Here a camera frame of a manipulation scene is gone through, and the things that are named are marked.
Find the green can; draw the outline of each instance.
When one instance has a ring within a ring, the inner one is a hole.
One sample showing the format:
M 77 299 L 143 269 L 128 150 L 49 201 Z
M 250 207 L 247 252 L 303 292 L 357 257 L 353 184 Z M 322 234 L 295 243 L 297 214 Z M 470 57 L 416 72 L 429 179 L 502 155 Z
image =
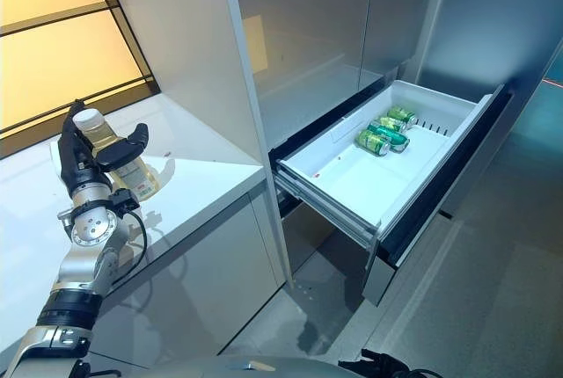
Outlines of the green can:
M 389 138 L 374 134 L 368 129 L 364 129 L 355 138 L 355 141 L 362 148 L 367 149 L 369 152 L 374 153 L 376 156 L 384 156 L 389 152 L 390 144 Z
M 395 132 L 388 127 L 381 126 L 381 123 L 379 123 L 377 120 L 373 120 L 369 124 L 368 130 L 373 132 L 374 134 L 389 138 L 389 144 L 391 145 L 391 151 L 393 152 L 403 152 L 411 141 L 403 134 Z
M 392 117 L 381 117 L 376 121 L 378 121 L 382 126 L 388 127 L 400 134 L 406 131 L 406 123 L 404 121 L 393 119 Z
M 416 123 L 416 120 L 419 118 L 416 117 L 416 114 L 413 112 L 409 112 L 408 110 L 404 109 L 403 107 L 399 107 L 398 105 L 394 105 L 387 115 L 393 119 L 404 121 L 406 123 L 406 128 L 410 129 Z

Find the black drawer trim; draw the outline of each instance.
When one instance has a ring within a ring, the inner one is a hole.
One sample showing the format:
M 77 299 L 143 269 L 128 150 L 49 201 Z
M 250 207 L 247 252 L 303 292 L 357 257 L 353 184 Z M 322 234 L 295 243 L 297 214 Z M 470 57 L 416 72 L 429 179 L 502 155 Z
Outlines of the black drawer trim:
M 422 193 L 414 200 L 405 214 L 377 247 L 377 256 L 395 266 L 403 252 L 416 237 L 420 228 L 434 212 L 443 196 L 450 189 L 461 170 L 475 153 L 487 133 L 499 118 L 510 98 L 503 93 L 491 103 L 472 130 L 461 141 L 456 151 L 435 174 Z

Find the open drawer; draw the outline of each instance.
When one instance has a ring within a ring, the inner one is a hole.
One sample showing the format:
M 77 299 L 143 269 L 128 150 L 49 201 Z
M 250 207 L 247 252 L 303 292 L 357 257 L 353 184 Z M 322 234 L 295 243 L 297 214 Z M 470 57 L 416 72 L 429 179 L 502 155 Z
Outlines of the open drawer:
M 501 114 L 502 89 L 476 104 L 394 81 L 275 160 L 275 182 L 371 251 L 368 274 L 377 258 L 392 276 Z M 406 150 L 378 157 L 359 148 L 355 137 L 393 105 L 419 117 Z

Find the black cable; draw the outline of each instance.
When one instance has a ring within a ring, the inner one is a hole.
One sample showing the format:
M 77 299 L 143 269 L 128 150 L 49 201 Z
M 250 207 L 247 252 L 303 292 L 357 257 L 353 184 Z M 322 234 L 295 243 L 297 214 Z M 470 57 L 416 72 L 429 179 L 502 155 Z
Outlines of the black cable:
M 133 270 L 135 270 L 135 269 L 139 266 L 139 264 L 141 264 L 141 261 L 143 260 L 144 255 L 145 255 L 145 253 L 147 252 L 147 246 L 149 245 L 149 243 L 148 243 L 149 239 L 148 239 L 148 237 L 147 237 L 147 230 L 146 230 L 146 228 L 144 227 L 143 219 L 142 219 L 139 215 L 135 214 L 133 211 L 127 211 L 126 214 L 129 214 L 129 215 L 134 216 L 135 219 L 137 220 L 137 222 L 139 223 L 139 227 L 141 227 L 141 231 L 142 231 L 142 233 L 143 233 L 143 250 L 141 251 L 141 256 L 139 257 L 139 259 L 137 259 L 137 262 L 135 262 L 135 263 L 127 270 L 126 273 L 124 273 L 123 275 L 121 275 L 119 279 L 114 280 L 114 281 L 112 282 L 112 284 L 115 284 L 115 283 L 117 283 L 118 281 L 123 280 L 123 279 L 124 279 L 125 277 L 127 277 Z
M 121 376 L 121 372 L 118 371 L 117 369 L 107 369 L 106 371 L 99 371 L 99 372 L 90 372 L 88 374 L 88 377 L 91 376 L 104 376 L 104 375 L 115 375 L 115 376 Z
M 413 369 L 411 372 L 409 372 L 406 375 L 406 378 L 408 378 L 409 376 L 415 376 L 414 374 L 426 374 L 426 375 L 435 376 L 436 378 L 443 378 L 443 376 L 441 376 L 440 374 L 433 371 L 429 371 L 428 369 Z

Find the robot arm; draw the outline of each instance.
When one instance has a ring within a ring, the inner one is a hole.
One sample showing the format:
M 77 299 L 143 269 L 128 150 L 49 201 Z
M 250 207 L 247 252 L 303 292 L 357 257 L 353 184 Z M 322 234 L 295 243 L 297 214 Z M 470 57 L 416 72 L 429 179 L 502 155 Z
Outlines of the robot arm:
M 78 101 L 70 108 L 58 142 L 61 178 L 73 202 L 72 210 L 59 214 L 69 234 L 70 250 L 36 325 L 23 337 L 5 378 L 87 376 L 90 367 L 80 359 L 88 353 L 101 302 L 118 280 L 119 254 L 128 240 L 122 218 L 139 204 L 129 190 L 112 193 L 105 172 L 143 152 L 148 132 L 140 125 L 135 132 L 141 133 L 100 151 L 100 162 L 72 121 L 83 109 L 84 103 Z

